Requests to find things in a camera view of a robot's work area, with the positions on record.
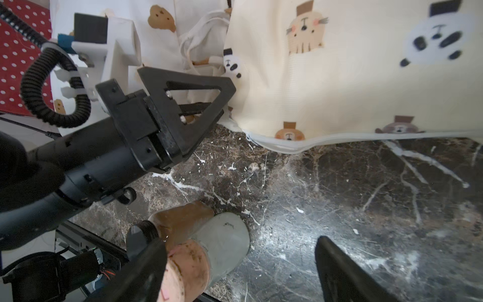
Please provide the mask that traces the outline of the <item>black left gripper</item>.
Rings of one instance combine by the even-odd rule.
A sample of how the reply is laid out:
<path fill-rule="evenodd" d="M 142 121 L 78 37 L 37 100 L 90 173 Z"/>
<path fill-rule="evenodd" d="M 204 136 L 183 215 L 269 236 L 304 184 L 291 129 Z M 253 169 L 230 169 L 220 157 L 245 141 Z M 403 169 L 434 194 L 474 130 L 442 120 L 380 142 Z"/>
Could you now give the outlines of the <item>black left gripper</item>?
<path fill-rule="evenodd" d="M 236 93 L 230 78 L 152 67 L 138 74 L 148 93 L 125 95 L 114 80 L 100 84 L 110 116 L 56 141 L 56 163 L 65 176 L 57 202 L 131 204 L 137 196 L 130 183 L 186 160 Z M 177 104 L 167 93 L 179 90 L 217 90 L 219 95 L 211 103 Z"/>

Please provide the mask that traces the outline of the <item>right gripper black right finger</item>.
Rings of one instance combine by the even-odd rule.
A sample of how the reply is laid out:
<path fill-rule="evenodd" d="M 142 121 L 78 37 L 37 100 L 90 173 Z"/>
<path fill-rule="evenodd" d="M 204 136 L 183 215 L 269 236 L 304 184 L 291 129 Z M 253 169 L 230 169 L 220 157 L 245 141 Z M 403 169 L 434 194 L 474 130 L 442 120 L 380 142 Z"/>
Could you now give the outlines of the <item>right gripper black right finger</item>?
<path fill-rule="evenodd" d="M 325 301 L 397 301 L 328 237 L 318 239 L 314 257 Z"/>

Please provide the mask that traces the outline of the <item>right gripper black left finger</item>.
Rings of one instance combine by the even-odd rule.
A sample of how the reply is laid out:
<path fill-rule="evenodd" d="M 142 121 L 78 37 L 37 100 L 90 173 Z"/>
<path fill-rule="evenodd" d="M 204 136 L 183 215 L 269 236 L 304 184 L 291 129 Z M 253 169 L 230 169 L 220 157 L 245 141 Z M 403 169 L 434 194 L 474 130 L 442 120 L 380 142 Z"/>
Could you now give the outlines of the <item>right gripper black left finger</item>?
<path fill-rule="evenodd" d="M 156 239 L 86 301 L 157 301 L 167 265 L 164 242 Z"/>

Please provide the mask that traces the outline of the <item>white bear print pillow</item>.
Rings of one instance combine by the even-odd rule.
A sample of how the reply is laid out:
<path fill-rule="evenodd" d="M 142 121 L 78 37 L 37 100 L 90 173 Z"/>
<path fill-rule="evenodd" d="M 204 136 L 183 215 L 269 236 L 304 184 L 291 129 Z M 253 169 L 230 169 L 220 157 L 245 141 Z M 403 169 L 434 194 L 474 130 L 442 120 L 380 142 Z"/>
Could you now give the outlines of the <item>white bear print pillow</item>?
<path fill-rule="evenodd" d="M 143 89 L 142 67 L 220 76 L 230 1 L 51 1 L 55 36 L 74 34 L 74 15 L 118 17 L 135 23 L 142 65 L 129 67 L 128 93 Z M 86 125 L 108 118 L 100 101 L 91 101 Z"/>

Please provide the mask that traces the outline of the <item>cream animal print pillow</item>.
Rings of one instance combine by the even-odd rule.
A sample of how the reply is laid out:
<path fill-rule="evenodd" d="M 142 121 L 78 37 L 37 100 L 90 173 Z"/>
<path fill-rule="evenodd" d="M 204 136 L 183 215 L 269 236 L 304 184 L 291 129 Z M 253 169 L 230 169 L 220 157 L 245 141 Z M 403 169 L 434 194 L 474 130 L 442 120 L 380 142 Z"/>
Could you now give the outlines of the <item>cream animal print pillow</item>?
<path fill-rule="evenodd" d="M 234 1 L 236 125 L 296 154 L 362 140 L 482 140 L 481 1 Z"/>

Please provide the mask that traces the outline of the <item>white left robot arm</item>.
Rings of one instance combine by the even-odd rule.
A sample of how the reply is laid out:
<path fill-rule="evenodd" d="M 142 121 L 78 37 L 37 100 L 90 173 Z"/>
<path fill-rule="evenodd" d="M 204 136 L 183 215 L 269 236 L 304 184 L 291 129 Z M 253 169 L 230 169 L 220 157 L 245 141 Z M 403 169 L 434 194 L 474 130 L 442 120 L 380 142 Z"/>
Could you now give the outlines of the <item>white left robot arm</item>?
<path fill-rule="evenodd" d="M 20 96 L 72 133 L 26 151 L 1 134 L 1 250 L 56 229 L 95 202 L 131 204 L 133 181 L 186 161 L 223 116 L 232 80 L 144 67 L 131 20 L 76 13 L 51 42 L 6 6 L 1 19 L 41 49 Z"/>

